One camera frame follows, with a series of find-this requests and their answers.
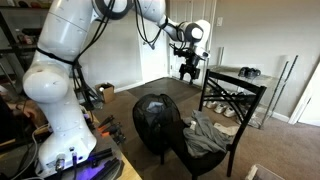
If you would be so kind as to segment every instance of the box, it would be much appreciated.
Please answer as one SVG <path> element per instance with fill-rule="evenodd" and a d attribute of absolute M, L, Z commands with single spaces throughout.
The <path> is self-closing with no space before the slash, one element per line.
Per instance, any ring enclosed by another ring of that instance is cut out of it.
<path fill-rule="evenodd" d="M 278 176 L 269 169 L 261 166 L 260 164 L 255 164 L 251 167 L 245 180 L 284 180 L 282 177 Z"/>
<path fill-rule="evenodd" d="M 102 97 L 104 103 L 111 102 L 115 99 L 114 86 L 110 83 L 101 83 L 95 85 L 97 94 Z"/>
<path fill-rule="evenodd" d="M 14 0 L 14 3 L 23 8 L 49 8 L 52 0 Z"/>

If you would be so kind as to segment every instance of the black chair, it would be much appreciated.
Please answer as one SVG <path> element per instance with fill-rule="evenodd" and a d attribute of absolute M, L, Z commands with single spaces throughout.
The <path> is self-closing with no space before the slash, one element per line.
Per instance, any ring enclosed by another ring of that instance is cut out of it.
<path fill-rule="evenodd" d="M 226 89 L 228 87 L 236 89 L 238 92 L 229 94 Z M 242 81 L 230 76 L 206 71 L 204 86 L 199 104 L 199 111 L 202 110 L 204 101 L 219 101 L 227 103 L 231 106 L 241 122 L 238 132 L 233 138 L 233 141 L 227 145 L 227 152 L 230 151 L 227 176 L 231 176 L 234 155 L 237 149 L 239 140 L 247 127 L 255 109 L 257 108 L 266 87 L 256 86 L 249 82 Z M 163 141 L 167 143 L 171 149 L 180 158 L 183 164 L 192 174 L 192 179 L 197 179 L 198 176 L 211 171 L 219 165 L 227 152 L 218 151 L 216 153 L 208 152 L 200 158 L 193 158 L 187 150 L 183 129 L 187 127 L 184 122 L 175 121 L 174 123 L 161 128 Z M 161 164 L 164 163 L 164 151 L 161 154 Z"/>

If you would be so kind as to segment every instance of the door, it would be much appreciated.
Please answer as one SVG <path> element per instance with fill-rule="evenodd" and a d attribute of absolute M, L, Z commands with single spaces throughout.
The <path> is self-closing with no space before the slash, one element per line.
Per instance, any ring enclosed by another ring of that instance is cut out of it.
<path fill-rule="evenodd" d="M 148 40 L 152 40 L 159 31 L 158 26 L 154 23 L 144 20 L 146 35 Z M 168 57 L 167 57 L 167 34 L 162 31 L 152 49 L 148 44 L 144 43 L 139 35 L 140 57 L 143 82 L 147 83 L 168 76 Z"/>
<path fill-rule="evenodd" d="M 170 19 L 177 23 L 189 21 L 195 22 L 200 19 L 208 21 L 211 25 L 214 22 L 214 10 L 216 1 L 215 0 L 179 0 L 170 1 Z M 211 44 L 210 40 L 212 35 L 210 34 L 207 44 Z M 171 44 L 175 44 L 177 47 L 181 46 L 181 43 L 170 40 Z M 185 63 L 185 58 L 173 55 L 173 50 L 170 48 L 170 76 L 174 78 L 180 78 L 179 69 L 181 64 Z M 202 85 L 203 78 L 205 76 L 205 70 L 207 68 L 207 62 L 200 61 L 197 68 L 200 69 L 199 78 L 194 80 L 195 85 Z M 186 73 L 183 80 L 189 82 L 191 79 L 190 75 Z"/>
<path fill-rule="evenodd" d="M 320 126 L 320 66 L 314 72 L 306 91 L 309 98 L 299 122 Z"/>

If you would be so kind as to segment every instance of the shoe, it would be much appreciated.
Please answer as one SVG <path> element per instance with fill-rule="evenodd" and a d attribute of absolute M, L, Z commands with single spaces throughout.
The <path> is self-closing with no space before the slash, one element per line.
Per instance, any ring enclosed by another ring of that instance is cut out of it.
<path fill-rule="evenodd" d="M 215 101 L 208 101 L 206 107 L 209 109 L 214 108 L 214 106 L 216 106 L 216 102 Z"/>
<path fill-rule="evenodd" d="M 232 116 L 236 115 L 236 112 L 231 107 L 228 107 L 224 111 L 223 115 L 226 116 L 226 117 L 232 117 Z"/>
<path fill-rule="evenodd" d="M 216 108 L 214 109 L 214 112 L 220 114 L 222 113 L 224 110 L 226 109 L 226 107 L 223 104 L 218 104 L 216 106 Z"/>

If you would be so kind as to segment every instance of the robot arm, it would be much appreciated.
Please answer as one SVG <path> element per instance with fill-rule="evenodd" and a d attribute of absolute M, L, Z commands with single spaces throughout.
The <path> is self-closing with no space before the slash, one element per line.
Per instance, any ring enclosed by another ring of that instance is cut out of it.
<path fill-rule="evenodd" d="M 199 60 L 209 56 L 204 50 L 209 23 L 173 22 L 164 15 L 165 0 L 54 0 L 32 64 L 23 77 L 25 93 L 44 112 L 53 131 L 39 149 L 38 176 L 45 178 L 71 167 L 74 154 L 77 163 L 85 161 L 95 147 L 97 140 L 86 125 L 69 75 L 83 52 L 91 23 L 100 19 L 107 24 L 106 17 L 121 19 L 131 9 L 155 22 L 173 41 L 190 43 L 189 48 L 174 46 L 174 53 L 187 59 L 181 74 L 193 73 L 195 79 Z"/>
<path fill-rule="evenodd" d="M 109 13 L 107 4 L 112 0 L 94 0 L 94 9 L 100 17 Z M 206 42 L 210 33 L 210 24 L 205 20 L 196 22 L 173 22 L 165 16 L 164 0 L 127 0 L 115 1 L 112 13 L 109 18 L 117 20 L 121 19 L 130 9 L 134 9 L 141 17 L 154 22 L 160 29 L 164 30 L 168 36 L 176 42 L 189 43 L 188 48 L 177 48 L 171 45 L 174 55 L 186 58 L 186 64 L 180 67 L 180 79 L 182 80 L 185 73 L 191 75 L 190 84 L 194 79 L 198 79 L 200 70 L 196 67 L 200 60 L 205 60 L 209 54 L 205 51 Z"/>

